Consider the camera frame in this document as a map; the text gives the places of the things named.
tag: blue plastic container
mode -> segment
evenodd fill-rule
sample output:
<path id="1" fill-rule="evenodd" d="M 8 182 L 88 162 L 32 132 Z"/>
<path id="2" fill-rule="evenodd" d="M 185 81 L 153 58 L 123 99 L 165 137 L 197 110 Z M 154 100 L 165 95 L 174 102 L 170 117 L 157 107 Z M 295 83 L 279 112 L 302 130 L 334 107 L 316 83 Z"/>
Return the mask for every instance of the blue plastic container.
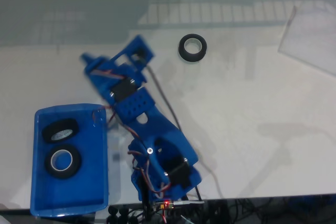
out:
<path id="1" fill-rule="evenodd" d="M 30 212 L 34 216 L 82 215 L 108 205 L 108 165 L 106 112 L 98 104 L 72 104 L 41 109 L 35 114 L 34 155 Z M 42 129 L 52 122 L 73 118 L 79 132 L 60 143 L 46 143 Z M 45 157 L 60 144 L 75 146 L 81 166 L 67 179 L 51 176 L 45 169 Z"/>

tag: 3d printed blue part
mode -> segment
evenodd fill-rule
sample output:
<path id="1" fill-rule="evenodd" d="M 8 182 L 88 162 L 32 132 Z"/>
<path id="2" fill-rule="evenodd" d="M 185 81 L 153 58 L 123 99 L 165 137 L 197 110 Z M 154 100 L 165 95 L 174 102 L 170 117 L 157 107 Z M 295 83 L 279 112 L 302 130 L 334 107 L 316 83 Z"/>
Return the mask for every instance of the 3d printed blue part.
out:
<path id="1" fill-rule="evenodd" d="M 116 60 L 126 55 L 131 64 L 117 65 Z M 136 36 L 125 49 L 112 59 L 101 56 L 94 58 L 83 54 L 86 62 L 85 74 L 98 89 L 101 96 L 114 108 L 123 124 L 133 129 L 139 138 L 129 145 L 130 151 L 143 155 L 134 155 L 137 167 L 146 167 L 150 160 L 149 178 L 154 190 L 159 191 L 162 183 L 171 187 L 165 192 L 164 199 L 177 200 L 201 182 L 201 177 L 193 165 L 198 161 L 197 155 L 184 134 L 176 128 L 155 106 L 155 102 L 142 87 L 146 82 L 141 70 L 153 58 L 153 53 L 140 36 Z M 108 71 L 123 76 L 98 76 L 93 70 Z M 145 113 L 148 121 L 144 124 L 137 117 Z M 148 148 L 153 153 L 148 155 Z M 132 182 L 142 200 L 142 189 L 139 186 L 142 174 L 135 170 Z M 158 201 L 155 193 L 149 193 L 149 201 Z"/>
<path id="2" fill-rule="evenodd" d="M 106 112 L 97 104 L 61 105 L 35 114 L 33 173 L 30 212 L 57 217 L 95 212 L 108 205 Z M 62 143 L 47 143 L 41 131 L 61 119 L 75 119 L 79 132 Z M 49 151 L 61 144 L 73 145 L 81 156 L 79 170 L 70 178 L 51 176 L 45 168 Z"/>

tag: blue robotic arm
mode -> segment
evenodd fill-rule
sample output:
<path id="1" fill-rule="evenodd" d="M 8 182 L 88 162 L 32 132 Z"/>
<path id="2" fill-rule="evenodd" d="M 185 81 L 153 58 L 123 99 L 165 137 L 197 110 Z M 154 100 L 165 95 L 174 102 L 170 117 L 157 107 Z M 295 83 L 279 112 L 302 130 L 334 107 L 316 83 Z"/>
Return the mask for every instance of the blue robotic arm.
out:
<path id="1" fill-rule="evenodd" d="M 118 66 L 116 60 L 122 55 L 131 64 Z M 81 57 L 87 64 L 85 74 L 134 137 L 128 148 L 133 163 L 137 161 L 131 179 L 139 200 L 178 200 L 185 196 L 201 182 L 193 167 L 198 157 L 184 134 L 159 112 L 142 86 L 146 78 L 141 71 L 154 57 L 143 39 L 136 36 L 112 59 L 89 54 Z M 137 120 L 143 113 L 146 123 Z"/>

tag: white table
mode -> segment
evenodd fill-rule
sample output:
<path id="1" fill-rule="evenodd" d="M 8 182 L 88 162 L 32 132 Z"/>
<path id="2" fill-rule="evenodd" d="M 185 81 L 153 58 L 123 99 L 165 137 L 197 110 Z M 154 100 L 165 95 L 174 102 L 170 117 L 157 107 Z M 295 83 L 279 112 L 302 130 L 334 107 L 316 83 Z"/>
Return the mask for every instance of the white table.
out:
<path id="1" fill-rule="evenodd" d="M 277 53 L 303 1 L 331 0 L 0 0 L 0 208 L 29 208 L 34 113 L 101 103 L 79 56 L 114 56 L 136 34 L 199 155 L 203 198 L 336 193 L 336 78 Z M 189 33 L 207 41 L 199 63 L 178 56 Z M 109 133 L 110 204 L 138 201 L 131 139 Z"/>

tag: transparent acrylic sheet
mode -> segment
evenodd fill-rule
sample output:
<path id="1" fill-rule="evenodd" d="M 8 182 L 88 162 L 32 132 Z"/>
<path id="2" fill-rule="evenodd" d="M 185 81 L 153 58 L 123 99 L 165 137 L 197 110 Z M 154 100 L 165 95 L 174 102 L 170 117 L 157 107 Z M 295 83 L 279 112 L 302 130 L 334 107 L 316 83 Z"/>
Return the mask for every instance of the transparent acrylic sheet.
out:
<path id="1" fill-rule="evenodd" d="M 336 75 L 336 8 L 323 1 L 294 7 L 279 52 Z"/>

